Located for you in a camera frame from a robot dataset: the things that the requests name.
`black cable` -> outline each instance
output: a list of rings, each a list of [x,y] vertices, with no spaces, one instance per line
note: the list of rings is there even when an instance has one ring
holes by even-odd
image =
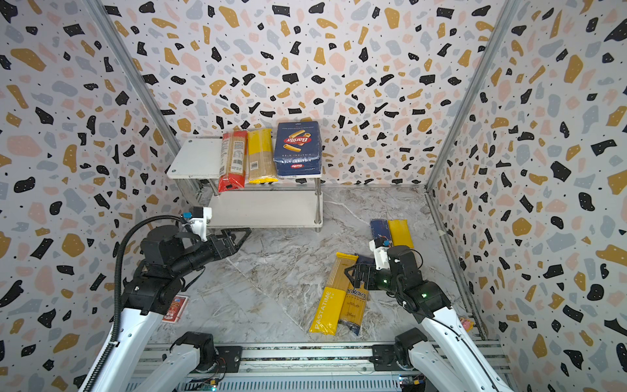
[[[418,269],[422,268],[422,266],[423,266],[423,264],[424,264],[424,258],[423,258],[423,256],[420,254],[420,252],[419,252],[419,251],[417,251],[417,250],[415,250],[415,249],[412,249],[412,248],[409,248],[409,249],[407,249],[406,251],[399,253],[399,255],[398,255],[398,256],[399,256],[399,257],[400,257],[400,256],[403,256],[403,255],[404,255],[404,254],[406,254],[407,252],[416,252],[416,253],[420,256],[420,266],[418,267]]]
[[[135,226],[131,227],[128,233],[120,242],[120,246],[118,247],[118,252],[115,257],[115,271],[113,273],[113,327],[111,329],[111,339],[109,343],[107,343],[107,347],[102,352],[102,356],[98,360],[98,363],[94,365],[92,376],[89,377],[87,383],[85,384],[84,392],[90,392],[93,386],[98,379],[98,375],[100,374],[100,370],[104,367],[105,363],[113,348],[117,345],[117,339],[120,334],[120,318],[122,315],[122,299],[120,298],[122,295],[122,262],[124,260],[124,251],[126,251],[126,246],[129,243],[130,238],[135,234],[137,230],[142,228],[143,226],[162,219],[172,219],[177,222],[185,223],[182,217],[176,215],[157,215],[151,216],[150,218],[144,219],[143,221],[137,223]]]
[[[483,366],[483,364],[481,363],[481,361],[479,360],[479,358],[477,357],[477,355],[475,354],[475,352],[470,348],[470,346],[468,345],[468,343],[466,343],[466,341],[464,339],[461,338],[461,335],[459,335],[454,329],[452,329],[451,327],[449,327],[448,325],[444,324],[442,321],[436,320],[433,317],[429,317],[424,313],[420,313],[420,312],[416,312],[417,314],[423,316],[425,319],[429,319],[431,321],[435,321],[438,324],[440,324],[441,326],[447,328],[448,330],[450,330],[452,333],[455,334],[455,336],[457,336],[458,338],[460,338],[460,341],[462,343],[464,343],[464,345],[466,346],[466,348],[470,351],[470,354],[472,354],[473,357],[475,357],[475,360],[477,360],[477,363],[479,364],[479,366],[481,366],[481,368],[483,369],[483,372],[485,373],[485,375],[488,377],[488,379],[490,380],[490,382],[492,383],[492,388],[494,388],[494,390],[496,392],[499,392],[497,385],[494,383],[494,381],[492,380],[492,377],[490,377],[490,374],[488,373],[488,371],[485,369],[485,367]]]

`lower shelf board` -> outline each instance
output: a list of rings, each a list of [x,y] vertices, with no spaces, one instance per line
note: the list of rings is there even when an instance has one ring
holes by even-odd
[[[322,227],[322,195],[318,204],[315,190],[227,191],[213,196],[209,207],[212,228]]]

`white shelf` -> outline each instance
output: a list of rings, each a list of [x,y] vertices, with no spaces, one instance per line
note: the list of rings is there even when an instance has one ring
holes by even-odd
[[[227,191],[209,202],[212,228],[322,227],[322,200],[312,190]],[[320,223],[315,224],[319,209]]]
[[[220,178],[220,149],[222,139],[188,139],[176,154],[167,171],[173,179],[218,179]]]

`robotic arm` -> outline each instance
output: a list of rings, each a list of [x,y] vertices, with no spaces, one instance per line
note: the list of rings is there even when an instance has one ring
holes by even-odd
[[[363,283],[368,290],[393,295],[440,345],[452,367],[417,328],[396,337],[394,358],[398,364],[422,371],[440,392],[512,392],[461,326],[446,294],[423,279],[414,256],[419,253],[404,245],[385,245],[382,239],[371,242],[375,265],[356,264],[344,273],[355,288]]]
[[[194,207],[192,213],[185,214],[183,218],[162,216],[139,223],[124,238],[119,252],[124,252],[134,231],[156,218],[180,219],[188,230],[180,231],[174,225],[158,226],[141,241],[145,259],[124,287],[120,309],[118,303],[115,304],[115,311],[121,310],[117,314],[119,323],[114,322],[108,342],[98,354],[80,392],[126,390],[146,343],[167,313],[174,296],[196,281],[194,279],[186,284],[184,277],[204,270],[207,263],[234,255],[251,233],[249,228],[245,228],[222,230],[220,235],[208,234],[206,227],[211,218],[211,208]],[[243,233],[239,240],[236,239],[237,232]],[[188,238],[192,245],[186,248],[183,238]],[[118,255],[116,268],[120,271],[116,273],[121,273],[123,256]],[[182,374],[219,366],[216,356],[212,335],[187,332],[172,345],[170,358],[163,362],[162,369],[154,372],[137,391],[170,392],[180,382]]]

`barilla box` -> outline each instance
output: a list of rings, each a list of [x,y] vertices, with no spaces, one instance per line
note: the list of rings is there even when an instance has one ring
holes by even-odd
[[[320,175],[322,141],[318,122],[280,123],[274,161],[279,177]]]

